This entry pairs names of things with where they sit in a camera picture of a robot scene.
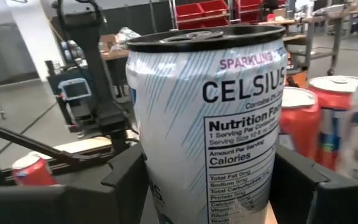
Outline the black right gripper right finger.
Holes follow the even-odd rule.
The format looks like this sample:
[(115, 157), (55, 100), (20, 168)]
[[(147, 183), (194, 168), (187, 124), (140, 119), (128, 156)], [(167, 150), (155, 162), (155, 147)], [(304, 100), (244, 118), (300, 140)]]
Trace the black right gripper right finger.
[(358, 181), (278, 146), (270, 203), (278, 223), (358, 224)]

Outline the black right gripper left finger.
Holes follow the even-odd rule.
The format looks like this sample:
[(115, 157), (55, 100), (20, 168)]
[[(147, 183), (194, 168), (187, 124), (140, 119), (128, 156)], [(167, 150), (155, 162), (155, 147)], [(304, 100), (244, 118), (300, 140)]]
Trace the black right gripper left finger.
[(62, 180), (63, 185), (0, 187), (0, 223), (140, 223), (149, 187), (141, 144)]

